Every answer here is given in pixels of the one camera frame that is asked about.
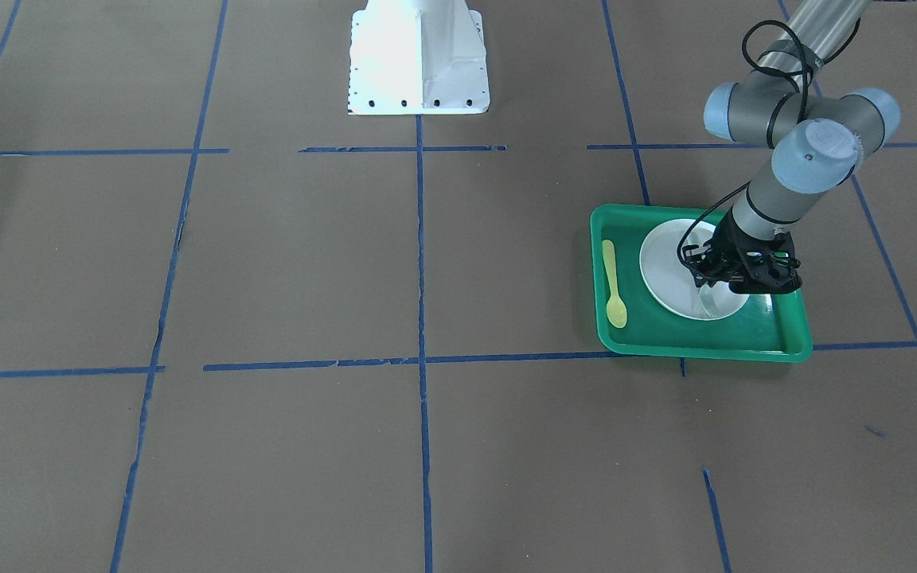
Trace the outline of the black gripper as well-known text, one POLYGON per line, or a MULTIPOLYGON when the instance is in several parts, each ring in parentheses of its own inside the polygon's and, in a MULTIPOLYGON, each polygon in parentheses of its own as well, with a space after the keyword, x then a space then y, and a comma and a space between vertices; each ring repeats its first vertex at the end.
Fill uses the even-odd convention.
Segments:
POLYGON ((696 226, 680 238, 680 264, 696 287, 724 283, 734 294, 786 296, 803 286, 789 232, 775 233, 770 240, 752 238, 732 215, 725 215, 711 238, 699 244, 690 239, 696 226))

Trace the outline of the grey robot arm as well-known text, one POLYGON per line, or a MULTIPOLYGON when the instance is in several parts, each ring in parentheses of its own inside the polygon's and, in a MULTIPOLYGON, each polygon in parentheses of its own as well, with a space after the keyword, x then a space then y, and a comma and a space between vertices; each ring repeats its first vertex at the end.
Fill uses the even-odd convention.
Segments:
POLYGON ((891 140, 902 120, 880 88, 838 98, 815 95, 813 81, 847 48, 866 1, 804 1, 789 21, 760 21, 743 36, 749 76, 721 84, 704 108, 710 134, 764 146, 771 158, 725 200, 710 239, 677 245, 696 287, 727 284, 735 294, 799 290, 792 228, 891 140))

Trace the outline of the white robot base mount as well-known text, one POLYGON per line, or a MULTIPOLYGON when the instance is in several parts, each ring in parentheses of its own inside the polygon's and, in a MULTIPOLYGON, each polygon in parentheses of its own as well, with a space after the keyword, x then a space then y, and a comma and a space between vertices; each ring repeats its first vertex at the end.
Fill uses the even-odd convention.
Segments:
POLYGON ((466 1, 368 1, 350 22, 347 112, 484 114, 484 22, 466 1))

